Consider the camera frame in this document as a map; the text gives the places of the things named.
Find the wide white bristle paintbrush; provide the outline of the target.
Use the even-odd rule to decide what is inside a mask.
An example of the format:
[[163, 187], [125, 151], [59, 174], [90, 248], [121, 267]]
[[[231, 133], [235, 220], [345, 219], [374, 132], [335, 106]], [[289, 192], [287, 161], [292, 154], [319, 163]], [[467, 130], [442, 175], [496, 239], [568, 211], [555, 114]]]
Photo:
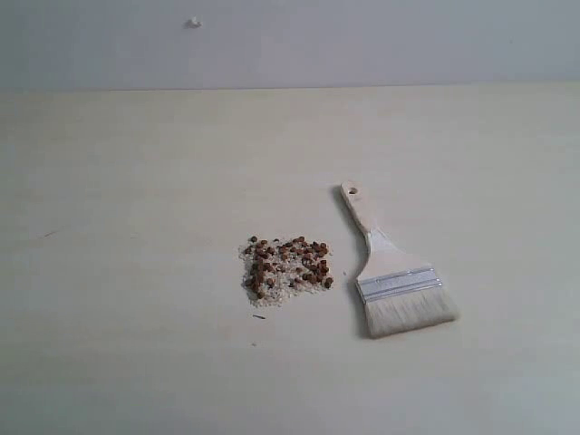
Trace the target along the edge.
[[370, 336], [383, 338], [458, 320], [459, 310], [434, 267], [395, 246], [381, 229], [366, 190], [345, 181], [341, 191], [367, 246], [356, 286]]

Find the small white wall lump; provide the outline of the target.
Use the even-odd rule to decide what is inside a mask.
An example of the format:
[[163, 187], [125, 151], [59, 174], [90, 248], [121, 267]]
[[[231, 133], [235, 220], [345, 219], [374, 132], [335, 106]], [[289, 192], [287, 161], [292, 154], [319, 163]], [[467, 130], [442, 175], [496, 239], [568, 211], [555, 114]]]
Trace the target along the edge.
[[184, 27], [189, 29], [197, 29], [202, 25], [203, 23], [199, 21], [196, 17], [191, 17], [188, 19], [186, 23], [184, 23]]

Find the brown and white granule pile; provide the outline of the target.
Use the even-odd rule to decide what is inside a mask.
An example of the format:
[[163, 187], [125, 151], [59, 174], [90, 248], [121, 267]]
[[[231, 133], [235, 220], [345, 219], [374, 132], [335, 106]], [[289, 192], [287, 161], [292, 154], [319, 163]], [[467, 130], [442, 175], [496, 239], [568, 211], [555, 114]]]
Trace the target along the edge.
[[299, 295], [327, 291], [334, 286], [330, 256], [327, 243], [304, 236], [251, 236], [238, 249], [242, 288], [256, 307], [280, 306]]

